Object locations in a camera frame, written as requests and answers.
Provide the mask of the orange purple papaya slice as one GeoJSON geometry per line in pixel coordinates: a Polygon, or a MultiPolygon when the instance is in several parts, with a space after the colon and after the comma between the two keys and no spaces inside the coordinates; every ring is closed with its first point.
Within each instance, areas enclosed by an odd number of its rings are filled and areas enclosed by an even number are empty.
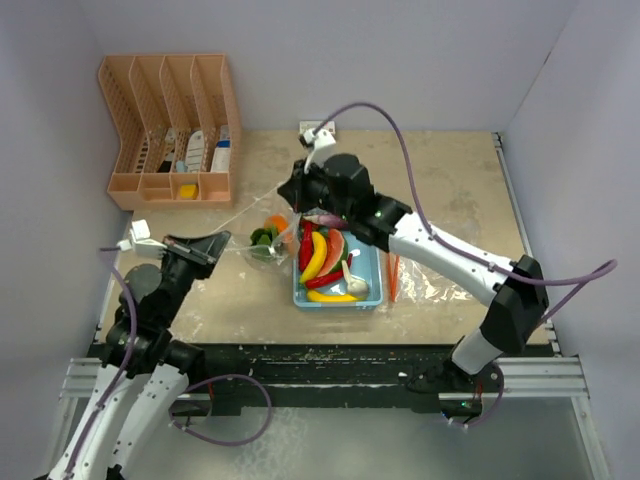
{"type": "Polygon", "coordinates": [[[287,247],[294,245],[296,228],[291,225],[285,216],[281,214],[269,216],[264,221],[263,228],[272,245],[284,245],[287,247]]]}

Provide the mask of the green leafy vegetable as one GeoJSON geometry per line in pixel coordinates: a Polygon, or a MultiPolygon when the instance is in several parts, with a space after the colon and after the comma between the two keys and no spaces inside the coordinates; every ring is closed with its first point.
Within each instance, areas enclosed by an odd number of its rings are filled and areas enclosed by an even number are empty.
{"type": "Polygon", "coordinates": [[[263,227],[251,233],[250,242],[250,254],[253,258],[260,261],[271,261],[276,258],[276,247],[271,244],[263,227]]]}

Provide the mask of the clear polka dot zip bag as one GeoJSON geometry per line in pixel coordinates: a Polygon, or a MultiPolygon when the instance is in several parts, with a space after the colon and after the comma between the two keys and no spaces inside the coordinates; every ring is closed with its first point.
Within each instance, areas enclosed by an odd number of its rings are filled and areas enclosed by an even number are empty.
{"type": "Polygon", "coordinates": [[[228,231],[226,253],[241,257],[252,269],[290,276],[300,249],[302,216],[278,193],[282,185],[255,197],[213,233],[228,231]]]}

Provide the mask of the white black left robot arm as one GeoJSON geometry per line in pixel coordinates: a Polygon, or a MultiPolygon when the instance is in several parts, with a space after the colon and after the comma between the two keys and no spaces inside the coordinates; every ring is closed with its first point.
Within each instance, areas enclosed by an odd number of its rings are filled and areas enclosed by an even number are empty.
{"type": "Polygon", "coordinates": [[[145,238],[147,262],[114,275],[119,306],[107,333],[89,403],[50,479],[123,479],[170,406],[206,378],[202,349],[170,327],[194,282],[209,278],[231,238],[145,238]]]}

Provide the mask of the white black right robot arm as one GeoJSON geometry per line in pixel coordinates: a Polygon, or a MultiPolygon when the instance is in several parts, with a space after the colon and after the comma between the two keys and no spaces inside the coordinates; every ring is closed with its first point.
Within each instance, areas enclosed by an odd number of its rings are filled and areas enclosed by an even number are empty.
{"type": "Polygon", "coordinates": [[[536,260],[512,261],[427,226],[410,206],[377,192],[354,155],[334,155],[323,165],[298,160],[278,193],[294,212],[334,214],[362,243],[435,271],[486,306],[480,326],[458,342],[445,366],[446,383],[456,391],[469,390],[502,354],[521,352],[549,305],[536,260]]]}

